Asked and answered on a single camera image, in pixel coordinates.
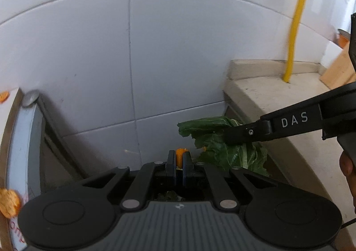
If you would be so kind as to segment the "person's right hand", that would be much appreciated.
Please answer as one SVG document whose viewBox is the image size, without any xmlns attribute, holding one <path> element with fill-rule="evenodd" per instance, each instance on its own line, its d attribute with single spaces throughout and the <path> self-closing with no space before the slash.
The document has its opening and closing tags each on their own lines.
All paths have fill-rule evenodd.
<svg viewBox="0 0 356 251">
<path fill-rule="evenodd" d="M 355 166 L 346 152 L 342 152 L 339 159 L 340 169 L 346 178 L 356 208 L 356 175 Z"/>
</svg>

